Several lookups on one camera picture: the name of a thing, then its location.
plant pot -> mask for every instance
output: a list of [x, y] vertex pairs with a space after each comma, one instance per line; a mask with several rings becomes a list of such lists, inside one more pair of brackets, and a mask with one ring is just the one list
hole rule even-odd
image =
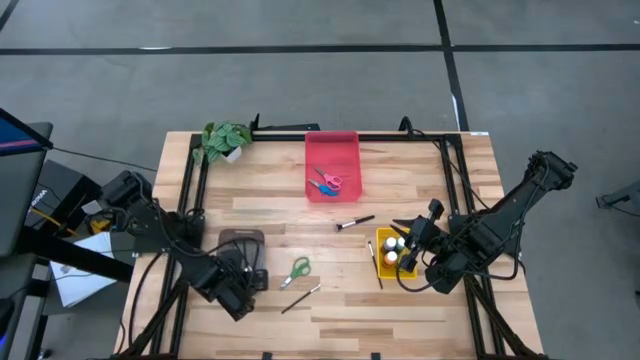
[[222, 156], [224, 161], [228, 162], [229, 164], [232, 164], [234, 161], [240, 158], [240, 155], [242, 155], [242, 148], [238, 146], [237, 148], [231, 151], [223, 152], [220, 155]]

red container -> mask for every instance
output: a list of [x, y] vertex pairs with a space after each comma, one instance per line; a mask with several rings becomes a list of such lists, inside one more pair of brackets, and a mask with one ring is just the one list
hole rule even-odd
[[[355, 202], [362, 195], [360, 143], [355, 131], [311, 131], [305, 135], [305, 193], [311, 202]], [[337, 196], [323, 195], [309, 179], [326, 182], [315, 168], [342, 178]]]

green plant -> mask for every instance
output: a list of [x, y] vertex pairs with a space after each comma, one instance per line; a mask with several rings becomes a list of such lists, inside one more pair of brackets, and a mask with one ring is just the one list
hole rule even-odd
[[212, 163], [220, 157], [220, 154], [231, 152], [251, 142], [251, 132], [244, 125], [228, 122], [218, 125], [208, 123], [202, 131], [202, 145], [192, 151], [193, 159], [200, 164], [203, 156], [206, 155], [207, 161]]

yellow box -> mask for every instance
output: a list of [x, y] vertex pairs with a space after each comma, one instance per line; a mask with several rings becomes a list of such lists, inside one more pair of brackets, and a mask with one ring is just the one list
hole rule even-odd
[[[393, 230], [392, 228], [378, 228], [376, 230], [376, 253], [378, 253], [377, 255], [377, 261], [378, 261], [378, 277], [380, 279], [395, 279], [396, 278], [396, 267], [385, 267], [382, 264], [384, 263], [384, 255], [386, 253], [386, 251], [384, 250], [384, 242], [385, 240], [387, 240], [387, 238], [389, 237], [394, 237], [396, 239], [400, 238], [400, 234], [398, 234], [395, 230]], [[396, 266], [397, 264], [400, 262], [400, 259], [402, 258], [403, 255], [406, 255], [409, 253], [409, 249], [404, 249], [402, 250], [402, 252], [400, 254], [398, 254], [398, 262], [396, 262]], [[401, 279], [415, 279], [418, 277], [418, 267], [416, 266], [413, 269], [413, 272], [407, 272], [405, 270], [400, 269], [400, 278]]]

wooden table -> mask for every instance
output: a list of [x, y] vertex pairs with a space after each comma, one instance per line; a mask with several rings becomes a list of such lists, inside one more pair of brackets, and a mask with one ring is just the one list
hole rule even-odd
[[[154, 196], [167, 211], [177, 207], [191, 132], [167, 134], [154, 187]], [[462, 134], [467, 167], [474, 190], [489, 205], [503, 196], [489, 136]], [[438, 225], [447, 228], [449, 202], [440, 152], [428, 142], [361, 142], [363, 195], [353, 204], [311, 204], [304, 193], [304, 142], [259, 142], [243, 149], [233, 165], [222, 161], [209, 169], [205, 193], [207, 229], [203, 248], [217, 243], [225, 228], [260, 229], [266, 237], [269, 291], [259, 293], [255, 311], [239, 322], [217, 303], [189, 293], [180, 358], [475, 358], [469, 314], [462, 282], [449, 295], [429, 289], [413, 294], [395, 280], [383, 280], [380, 290], [366, 243], [377, 227], [391, 219], [428, 213], [438, 198], [445, 214]], [[527, 159], [522, 159], [523, 168]], [[195, 194], [197, 174], [190, 193]], [[459, 203], [464, 204], [460, 178], [455, 176]], [[334, 224], [375, 214], [373, 221], [336, 233]], [[295, 280], [285, 291], [278, 286], [299, 256], [311, 260], [310, 276]], [[135, 265], [123, 321], [128, 327], [133, 293], [152, 258]], [[136, 310], [135, 335], [158, 306], [166, 258], [150, 271]], [[512, 260], [500, 257], [494, 274], [509, 274]], [[322, 289], [288, 313], [280, 311], [307, 290]], [[416, 280], [425, 284], [420, 264]], [[542, 351], [523, 272], [513, 281], [493, 281], [499, 310], [514, 331], [534, 351]], [[487, 350], [492, 350], [486, 314], [481, 310]], [[164, 330], [168, 351], [173, 324]]]

